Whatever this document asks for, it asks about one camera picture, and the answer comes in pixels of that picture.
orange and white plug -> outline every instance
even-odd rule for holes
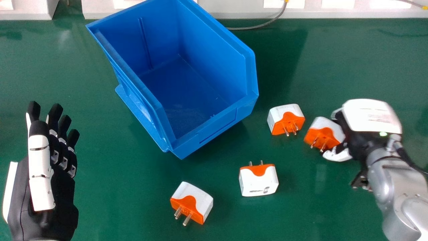
[[[303,140],[311,148],[318,148],[320,152],[329,150],[345,140],[345,134],[340,125],[325,118],[317,117],[312,122]]]
[[[172,208],[176,210],[175,219],[181,215],[187,216],[183,226],[186,226],[190,219],[204,224],[213,208],[213,198],[208,193],[185,181],[175,190],[170,201]]]
[[[239,185],[244,197],[269,195],[278,188],[278,176],[274,164],[263,164],[241,167],[239,170]]]
[[[296,135],[296,132],[302,129],[303,123],[305,123],[305,117],[298,104],[273,107],[267,116],[267,124],[274,136],[284,133],[290,136],[291,132]]]

green table surface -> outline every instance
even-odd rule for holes
[[[81,133],[74,241],[386,240],[373,195],[349,186],[359,163],[328,162],[303,137],[348,99],[381,99],[426,168],[427,19],[289,19],[234,32],[256,54],[260,97],[249,117],[184,160],[163,153],[116,95],[89,22],[73,1],[60,2],[53,21],[0,21],[0,187],[9,162],[26,156],[28,102],[43,115],[59,102]],[[271,136],[268,110],[287,103],[300,105],[306,123],[297,136]],[[242,197],[239,168],[259,160],[276,165],[278,190]],[[214,198],[203,226],[174,219],[169,198],[181,181]],[[1,222],[0,240],[10,239]]]

blue plastic bin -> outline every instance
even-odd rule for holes
[[[87,28],[164,152],[183,159],[253,110],[254,52],[192,0],[148,0]]]

robotic hand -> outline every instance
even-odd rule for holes
[[[410,160],[401,145],[401,123],[393,109],[378,100],[352,99],[331,118],[345,138],[323,157],[361,162],[362,170],[351,185],[373,192],[390,241],[427,241],[427,172]]]
[[[62,111],[54,104],[43,122],[40,105],[28,106],[28,156],[10,163],[3,199],[3,217],[13,241],[69,241],[77,228],[73,178],[79,132],[71,130],[67,136],[71,119],[60,119]]]

gray robotic forearm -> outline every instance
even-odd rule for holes
[[[401,124],[392,108],[382,101],[354,99],[333,112],[332,119],[345,139],[323,157],[361,162],[351,186],[373,192],[385,236],[390,241],[428,241],[427,173],[401,145]]]

